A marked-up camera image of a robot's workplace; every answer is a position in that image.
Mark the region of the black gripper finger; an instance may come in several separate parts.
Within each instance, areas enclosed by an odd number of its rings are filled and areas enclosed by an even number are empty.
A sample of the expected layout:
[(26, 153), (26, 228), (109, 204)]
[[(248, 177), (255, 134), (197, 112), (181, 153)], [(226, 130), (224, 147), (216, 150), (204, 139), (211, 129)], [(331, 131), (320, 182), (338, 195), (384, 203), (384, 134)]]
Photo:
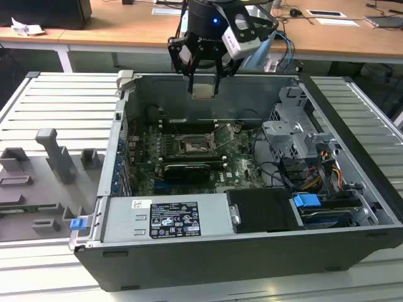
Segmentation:
[(171, 58), (171, 63), (174, 71), (177, 74), (182, 74), (188, 78), (188, 93), (193, 92), (194, 83), (194, 65), (193, 65), (193, 54), (190, 53), (190, 57), (187, 63), (184, 63), (180, 57), (181, 51), (190, 45), (190, 40), (188, 37), (174, 38), (170, 37), (167, 42), (167, 49)]
[(242, 59), (230, 59), (229, 63), (224, 65), (222, 62), (222, 57), (224, 56), (223, 48), (214, 47), (213, 49), (216, 67), (213, 93), (218, 94), (221, 79), (227, 76), (234, 76), (242, 64)]

